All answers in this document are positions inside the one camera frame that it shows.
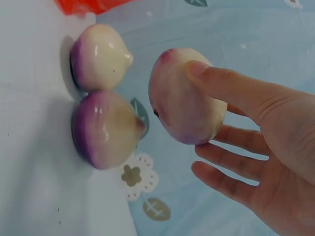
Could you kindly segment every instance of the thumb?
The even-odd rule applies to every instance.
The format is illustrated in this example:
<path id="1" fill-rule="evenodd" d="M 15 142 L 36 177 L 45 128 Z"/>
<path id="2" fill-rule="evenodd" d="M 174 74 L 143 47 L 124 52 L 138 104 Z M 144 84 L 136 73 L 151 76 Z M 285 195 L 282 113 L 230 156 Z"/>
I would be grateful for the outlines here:
<path id="1" fill-rule="evenodd" d="M 273 108 L 302 93 L 195 60 L 186 64 L 186 75 L 202 93 L 239 108 L 258 125 Z"/>

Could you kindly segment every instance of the light blue tablecloth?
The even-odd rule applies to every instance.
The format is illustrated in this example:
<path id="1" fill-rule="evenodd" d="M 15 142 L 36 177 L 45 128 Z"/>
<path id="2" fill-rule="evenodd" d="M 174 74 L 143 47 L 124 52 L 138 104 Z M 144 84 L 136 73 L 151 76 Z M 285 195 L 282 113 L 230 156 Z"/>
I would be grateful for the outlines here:
<path id="1" fill-rule="evenodd" d="M 276 235 L 251 211 L 192 174 L 190 166 L 197 159 L 193 146 L 173 140 L 154 116 L 148 81 L 164 50 L 190 47 L 214 66 L 314 93 L 315 1 L 142 0 L 105 13 L 97 21 L 117 29 L 134 55 L 117 92 L 150 123 L 129 160 L 131 167 L 141 166 L 142 182 L 127 188 L 139 236 Z M 225 123 L 257 129 L 249 119 L 231 114 Z"/>

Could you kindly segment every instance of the ceramic peach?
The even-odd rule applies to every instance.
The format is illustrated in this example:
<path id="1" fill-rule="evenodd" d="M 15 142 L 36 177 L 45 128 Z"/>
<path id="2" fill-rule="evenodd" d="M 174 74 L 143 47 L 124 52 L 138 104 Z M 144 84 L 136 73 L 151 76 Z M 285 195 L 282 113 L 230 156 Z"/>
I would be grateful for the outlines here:
<path id="1" fill-rule="evenodd" d="M 115 88 L 132 63 L 133 56 L 125 42 L 106 24 L 88 27 L 70 52 L 72 77 L 85 92 Z"/>
<path id="2" fill-rule="evenodd" d="M 188 80 L 190 60 L 210 62 L 191 48 L 174 48 L 157 59 L 149 81 L 152 109 L 168 133 L 187 145 L 207 143 L 218 133 L 227 103 L 202 94 Z"/>
<path id="3" fill-rule="evenodd" d="M 124 163 L 145 131 L 131 104 L 110 90 L 91 92 L 72 117 L 77 151 L 99 170 Z"/>

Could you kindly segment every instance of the printed leaf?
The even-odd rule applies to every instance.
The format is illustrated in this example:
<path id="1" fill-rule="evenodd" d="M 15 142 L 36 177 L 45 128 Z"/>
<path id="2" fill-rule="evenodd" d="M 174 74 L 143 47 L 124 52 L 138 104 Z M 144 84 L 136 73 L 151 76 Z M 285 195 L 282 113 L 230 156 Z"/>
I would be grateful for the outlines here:
<path id="1" fill-rule="evenodd" d="M 193 6 L 208 6 L 207 0 L 185 0 L 185 2 Z"/>
<path id="2" fill-rule="evenodd" d="M 167 221 L 171 218 L 171 209 L 160 199 L 149 198 L 143 203 L 146 215 L 155 221 Z"/>
<path id="3" fill-rule="evenodd" d="M 144 138 L 144 136 L 147 135 L 149 128 L 150 128 L 150 121 L 149 121 L 148 113 L 147 113 L 146 109 L 144 108 L 144 106 L 141 104 L 141 102 L 137 98 L 134 97 L 130 101 L 130 103 L 133 106 L 134 110 L 136 111 L 137 115 L 142 119 L 142 121 L 145 123 L 145 125 L 147 127 L 145 134 L 142 136 L 142 138 Z"/>

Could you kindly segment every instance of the printed flower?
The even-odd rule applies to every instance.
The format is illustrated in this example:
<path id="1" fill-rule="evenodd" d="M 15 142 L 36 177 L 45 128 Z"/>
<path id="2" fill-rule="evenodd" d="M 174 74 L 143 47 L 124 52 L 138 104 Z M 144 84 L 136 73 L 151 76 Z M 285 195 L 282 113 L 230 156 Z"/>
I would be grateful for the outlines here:
<path id="1" fill-rule="evenodd" d="M 119 169 L 129 201 L 136 201 L 141 192 L 152 192 L 158 184 L 153 159 L 146 153 L 133 153 Z"/>

